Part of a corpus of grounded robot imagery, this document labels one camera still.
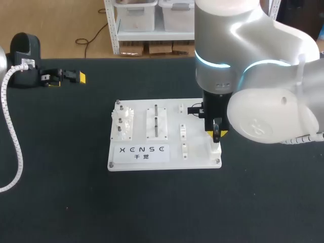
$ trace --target yellow component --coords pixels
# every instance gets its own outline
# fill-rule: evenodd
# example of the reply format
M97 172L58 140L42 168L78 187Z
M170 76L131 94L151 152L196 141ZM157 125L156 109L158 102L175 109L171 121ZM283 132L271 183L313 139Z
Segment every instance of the yellow component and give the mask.
M82 72L80 72L80 83L85 84L86 83L86 75Z
M221 138L226 135L228 131L221 131ZM207 132L209 136L213 137L213 131L208 131Z
M225 136L228 131L221 131L221 137Z
M59 82L59 85L49 85L49 87L61 87L61 82Z

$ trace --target white plastic plate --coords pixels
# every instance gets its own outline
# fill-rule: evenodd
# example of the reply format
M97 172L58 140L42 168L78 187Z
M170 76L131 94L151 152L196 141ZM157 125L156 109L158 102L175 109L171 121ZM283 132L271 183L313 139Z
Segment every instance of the white plastic plate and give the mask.
M202 99L120 101L115 108L123 105L134 110L133 137L131 141L110 140L108 169L138 171L220 168L221 147L211 155L211 137L204 130L204 120L187 114L188 107L201 102ZM165 108L167 111L167 120L164 121L167 122L167 135L161 140L147 139L147 111L154 110L155 104L159 110Z

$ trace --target black mat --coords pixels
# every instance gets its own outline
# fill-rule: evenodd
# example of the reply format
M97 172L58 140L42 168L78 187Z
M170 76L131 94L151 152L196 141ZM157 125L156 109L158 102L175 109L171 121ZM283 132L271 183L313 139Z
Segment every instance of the black mat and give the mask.
M9 90L24 155L0 194L0 242L324 242L324 143L264 145L234 131L219 170L107 170L116 99L199 98L193 59L46 60L88 84ZM0 116L0 185L17 161Z

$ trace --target white label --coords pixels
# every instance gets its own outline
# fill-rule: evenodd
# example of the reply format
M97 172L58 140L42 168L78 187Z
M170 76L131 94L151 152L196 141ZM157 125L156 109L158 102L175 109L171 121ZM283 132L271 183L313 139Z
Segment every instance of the white label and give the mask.
M170 161L168 144L116 145L113 162L130 163L165 163Z
M33 67L35 67L35 60L22 58L21 64L27 64L27 65L31 64Z

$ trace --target white coiled cable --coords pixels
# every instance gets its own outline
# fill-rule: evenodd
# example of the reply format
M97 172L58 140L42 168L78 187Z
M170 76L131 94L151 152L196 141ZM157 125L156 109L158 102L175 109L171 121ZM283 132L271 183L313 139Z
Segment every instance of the white coiled cable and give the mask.
M1 84L1 103L2 103L2 111L4 112L4 116L5 116L5 120L7 123L7 127L8 130L10 132L12 141L14 142L15 145L15 149L16 149L16 153L17 153L17 159L18 159L18 170L17 170L17 174L15 176L15 178L12 180L12 182L10 184L8 184L5 187L0 188L0 192L4 192L9 190L10 188L12 188L14 185L16 185L16 183L19 181L21 174L22 174L22 170L23 170L23 159L22 159L22 153L21 153L21 149L20 149L20 145L19 145L19 141L14 129L14 126L12 124L10 115L9 115L9 110L8 110L8 104L7 104L7 86L8 86L8 82L10 77L17 71L23 71L23 70L28 70L29 67L27 64L21 64L21 65L17 65L17 66L13 66L12 68L10 68L10 70L6 73L2 84Z
M323 142L324 141L324 133L318 133L314 135L306 135L299 138L293 138L290 140L283 141L283 144L302 144L302 143L310 143L310 142Z

